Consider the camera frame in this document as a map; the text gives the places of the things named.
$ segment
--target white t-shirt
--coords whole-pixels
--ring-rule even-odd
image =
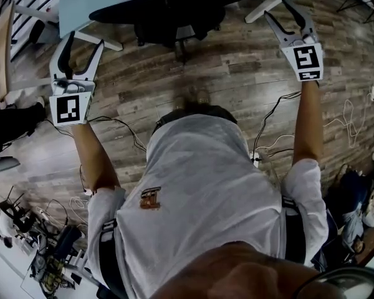
[[[160,187],[160,207],[142,209],[141,193],[153,187]],[[318,163],[299,161],[282,187],[302,214],[309,263],[328,236]],[[99,237],[116,214],[118,265],[131,299],[149,298],[197,256],[228,242],[285,256],[281,193],[249,159],[239,127],[223,118],[191,115],[162,126],[148,144],[146,171],[125,202],[124,193],[101,189],[93,196],[88,255],[93,275],[105,284]]]

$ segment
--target person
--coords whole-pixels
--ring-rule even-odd
[[[42,97],[39,97],[37,103],[29,108],[0,110],[0,152],[3,151],[3,146],[6,146],[6,143],[9,146],[12,141],[25,133],[30,136],[36,125],[45,118],[46,110]]]
[[[292,168],[276,191],[249,157],[234,117],[209,104],[176,101],[147,146],[146,170],[125,190],[91,126],[74,125],[90,189],[88,256],[100,270],[100,234],[116,218],[118,268],[129,298],[290,298],[317,272],[285,257],[282,194],[302,215],[305,264],[327,239],[320,191],[320,92],[302,83]]]

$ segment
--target sleeve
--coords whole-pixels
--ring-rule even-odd
[[[282,193],[295,201],[302,215],[306,239],[305,264],[308,265],[328,237],[318,162],[302,159],[293,165],[284,179]]]
[[[101,270],[99,257],[100,234],[103,224],[115,218],[115,214],[125,202],[125,190],[117,187],[114,191],[101,188],[89,202],[89,226],[87,257],[89,266],[96,280],[106,286]]]

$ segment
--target black strap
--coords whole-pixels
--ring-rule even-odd
[[[114,238],[114,229],[116,226],[116,219],[112,219],[102,226],[99,246],[100,270],[111,292],[119,299],[128,299],[117,260]]]
[[[282,197],[282,207],[285,210],[285,228],[287,242],[285,246],[285,259],[291,262],[305,263],[306,239],[302,215],[295,202],[288,197]]]

